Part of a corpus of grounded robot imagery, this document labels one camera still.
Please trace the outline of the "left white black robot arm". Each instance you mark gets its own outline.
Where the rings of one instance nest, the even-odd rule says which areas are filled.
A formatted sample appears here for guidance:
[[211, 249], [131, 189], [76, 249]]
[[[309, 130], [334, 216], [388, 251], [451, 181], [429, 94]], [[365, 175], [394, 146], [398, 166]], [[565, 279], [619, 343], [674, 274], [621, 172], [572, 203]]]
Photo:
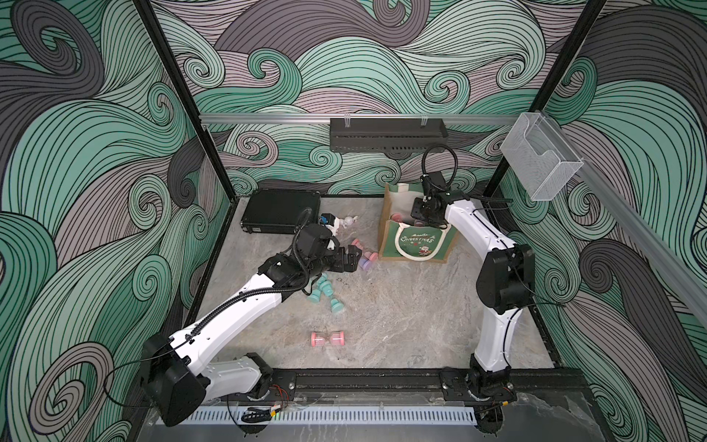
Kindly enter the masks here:
[[200, 320], [169, 336], [148, 338], [138, 375], [162, 422], [174, 427], [204, 403], [232, 394], [265, 397], [272, 368], [259, 355], [248, 353], [226, 363], [215, 357], [252, 322], [322, 281], [325, 273], [355, 272], [362, 256], [359, 247], [342, 246], [326, 226], [308, 224], [285, 252], [268, 258], [244, 287]]

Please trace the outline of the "purple hourglass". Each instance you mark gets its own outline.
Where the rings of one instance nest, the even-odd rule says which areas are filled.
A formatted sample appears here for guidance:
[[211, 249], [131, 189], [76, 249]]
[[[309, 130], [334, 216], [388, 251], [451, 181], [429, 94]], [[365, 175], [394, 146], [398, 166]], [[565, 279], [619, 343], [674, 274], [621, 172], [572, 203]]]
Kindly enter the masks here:
[[364, 271], [369, 271], [372, 265], [373, 263], [371, 263], [371, 261], [369, 261], [365, 257], [362, 257], [358, 263], [358, 266]]

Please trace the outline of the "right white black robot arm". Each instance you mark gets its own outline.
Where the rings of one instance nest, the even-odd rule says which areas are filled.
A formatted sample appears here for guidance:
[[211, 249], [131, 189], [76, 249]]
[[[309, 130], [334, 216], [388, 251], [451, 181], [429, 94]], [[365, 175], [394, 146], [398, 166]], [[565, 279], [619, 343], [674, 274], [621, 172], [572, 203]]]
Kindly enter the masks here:
[[466, 384], [480, 401], [514, 401], [509, 352], [517, 321], [534, 295], [534, 251], [502, 233], [488, 219], [483, 204], [469, 196], [447, 192], [418, 197], [411, 216], [431, 226], [454, 228], [482, 259], [476, 293], [485, 311]]

